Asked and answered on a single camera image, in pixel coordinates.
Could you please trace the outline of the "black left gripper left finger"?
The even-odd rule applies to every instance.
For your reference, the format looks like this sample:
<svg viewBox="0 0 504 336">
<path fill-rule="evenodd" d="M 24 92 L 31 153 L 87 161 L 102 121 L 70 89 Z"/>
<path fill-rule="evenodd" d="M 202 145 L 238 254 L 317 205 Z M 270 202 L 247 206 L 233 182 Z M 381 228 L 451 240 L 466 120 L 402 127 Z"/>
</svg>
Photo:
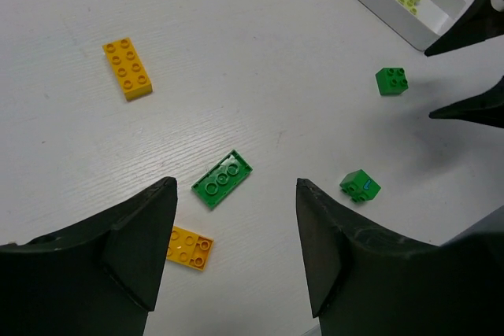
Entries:
<svg viewBox="0 0 504 336">
<path fill-rule="evenodd" d="M 71 226 L 3 245 L 2 334 L 143 334 L 176 206 L 177 182 L 165 177 Z"/>
</svg>

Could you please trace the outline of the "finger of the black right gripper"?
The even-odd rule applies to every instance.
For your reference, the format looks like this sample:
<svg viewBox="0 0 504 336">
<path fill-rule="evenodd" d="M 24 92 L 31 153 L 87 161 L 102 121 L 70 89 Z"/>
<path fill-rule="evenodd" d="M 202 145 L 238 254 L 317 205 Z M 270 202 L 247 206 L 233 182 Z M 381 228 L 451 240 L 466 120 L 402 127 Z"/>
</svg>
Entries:
<svg viewBox="0 0 504 336">
<path fill-rule="evenodd" d="M 434 110 L 428 114 L 433 120 L 464 120 L 497 128 L 504 126 L 504 85 L 500 79 L 491 89 Z"/>
<path fill-rule="evenodd" d="M 503 12 L 491 0 L 475 0 L 454 26 L 426 49 L 426 57 L 447 53 L 503 35 Z"/>
</svg>

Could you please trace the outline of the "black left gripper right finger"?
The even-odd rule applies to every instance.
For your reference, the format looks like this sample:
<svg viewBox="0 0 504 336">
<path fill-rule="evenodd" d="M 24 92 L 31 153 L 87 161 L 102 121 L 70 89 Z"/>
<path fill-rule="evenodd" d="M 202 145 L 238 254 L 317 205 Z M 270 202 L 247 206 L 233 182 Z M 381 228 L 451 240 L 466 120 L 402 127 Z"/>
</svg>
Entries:
<svg viewBox="0 0 504 336">
<path fill-rule="evenodd" d="M 503 211 L 440 246 L 380 226 L 308 179 L 296 215 L 323 335 L 500 335 Z"/>
</svg>

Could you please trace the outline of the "green printed 2x2 brick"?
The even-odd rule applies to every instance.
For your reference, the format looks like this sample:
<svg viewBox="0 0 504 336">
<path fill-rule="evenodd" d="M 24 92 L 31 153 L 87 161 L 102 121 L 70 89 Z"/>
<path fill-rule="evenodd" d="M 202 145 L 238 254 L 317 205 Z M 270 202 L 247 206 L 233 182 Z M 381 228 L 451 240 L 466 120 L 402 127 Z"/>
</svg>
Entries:
<svg viewBox="0 0 504 336">
<path fill-rule="evenodd" d="M 371 201 L 381 190 L 381 186 L 362 169 L 347 174 L 339 186 L 354 203 Z"/>
</svg>

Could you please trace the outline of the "green upside-down plate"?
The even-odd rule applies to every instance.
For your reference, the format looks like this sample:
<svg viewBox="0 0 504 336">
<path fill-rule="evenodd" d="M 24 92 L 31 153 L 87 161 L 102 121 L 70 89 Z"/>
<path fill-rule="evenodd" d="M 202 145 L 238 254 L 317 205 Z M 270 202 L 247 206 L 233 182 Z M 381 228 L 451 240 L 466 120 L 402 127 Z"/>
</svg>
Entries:
<svg viewBox="0 0 504 336">
<path fill-rule="evenodd" d="M 232 150 L 191 187 L 210 209 L 218 206 L 249 174 L 252 167 Z"/>
</svg>

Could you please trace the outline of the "lime green small brick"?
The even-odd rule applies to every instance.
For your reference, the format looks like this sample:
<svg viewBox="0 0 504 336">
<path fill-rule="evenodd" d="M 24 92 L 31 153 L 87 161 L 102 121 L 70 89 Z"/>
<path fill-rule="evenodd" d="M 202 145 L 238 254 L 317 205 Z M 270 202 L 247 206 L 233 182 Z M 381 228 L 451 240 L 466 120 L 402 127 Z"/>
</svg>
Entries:
<svg viewBox="0 0 504 336">
<path fill-rule="evenodd" d="M 398 0 L 398 2 L 414 16 L 417 15 L 417 8 L 414 0 Z"/>
</svg>

